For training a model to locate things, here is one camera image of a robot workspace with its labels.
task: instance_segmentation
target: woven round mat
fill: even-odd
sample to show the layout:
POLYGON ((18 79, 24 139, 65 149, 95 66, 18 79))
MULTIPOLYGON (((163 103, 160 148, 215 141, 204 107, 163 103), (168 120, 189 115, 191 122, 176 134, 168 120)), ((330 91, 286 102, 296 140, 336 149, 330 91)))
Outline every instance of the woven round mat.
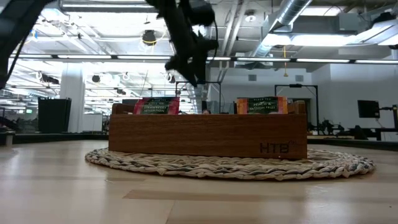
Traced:
POLYGON ((308 159, 299 161, 123 153, 108 151, 108 148, 89 152, 85 158, 95 164, 133 172, 244 180, 349 177, 366 174, 376 167, 365 157, 319 149, 309 149, 308 159))

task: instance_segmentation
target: white column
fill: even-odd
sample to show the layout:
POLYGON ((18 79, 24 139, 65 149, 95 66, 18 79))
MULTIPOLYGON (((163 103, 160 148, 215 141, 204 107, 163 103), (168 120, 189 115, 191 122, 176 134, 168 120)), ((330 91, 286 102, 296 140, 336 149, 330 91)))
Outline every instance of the white column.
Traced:
POLYGON ((60 98, 72 99, 68 127, 68 132, 70 133, 81 133, 83 131, 85 88, 83 65, 81 63, 64 63, 60 98))

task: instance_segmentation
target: monitor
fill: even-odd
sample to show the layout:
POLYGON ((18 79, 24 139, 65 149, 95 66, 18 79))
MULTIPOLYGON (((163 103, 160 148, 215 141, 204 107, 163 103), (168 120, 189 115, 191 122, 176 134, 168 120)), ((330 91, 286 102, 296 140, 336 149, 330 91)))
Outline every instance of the monitor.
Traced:
POLYGON ((360 118, 380 118, 379 102, 371 100, 358 100, 360 118))

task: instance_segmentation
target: black frame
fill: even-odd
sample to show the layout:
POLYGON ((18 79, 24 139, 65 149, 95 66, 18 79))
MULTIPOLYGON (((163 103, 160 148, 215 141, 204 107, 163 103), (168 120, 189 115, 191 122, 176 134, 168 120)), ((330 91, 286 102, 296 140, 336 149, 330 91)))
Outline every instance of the black frame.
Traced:
MULTIPOLYGON (((178 84, 180 84, 180 83, 189 83, 189 82, 187 82, 187 81, 180 81, 180 82, 175 82, 175 97, 177 97, 177 92, 178 92, 178 84)), ((204 82, 201 82, 201 83, 198 83, 199 85, 203 85, 203 84, 207 84, 207 83, 209 83, 209 84, 211 84, 211 83, 216 83, 216 84, 218 84, 218 86, 219 86, 219 93, 218 93, 218 95, 219 95, 219 101, 218 101, 218 111, 219 112, 221 112, 221 82, 207 82, 207 81, 204 81, 204 82)))
POLYGON ((277 96, 277 88, 279 86, 289 88, 302 88, 302 87, 314 87, 315 88, 315 101, 317 104, 317 131, 319 131, 319 104, 318 104, 318 85, 301 85, 301 84, 290 84, 290 85, 274 85, 274 94, 277 96))

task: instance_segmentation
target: wooden floor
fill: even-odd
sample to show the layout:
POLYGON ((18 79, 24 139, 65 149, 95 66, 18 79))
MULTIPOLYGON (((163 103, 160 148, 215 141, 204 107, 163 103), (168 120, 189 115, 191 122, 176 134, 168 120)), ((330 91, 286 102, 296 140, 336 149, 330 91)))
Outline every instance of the wooden floor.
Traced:
POLYGON ((135 174, 87 163, 106 141, 0 148, 0 224, 398 223, 398 153, 352 179, 260 182, 135 174))

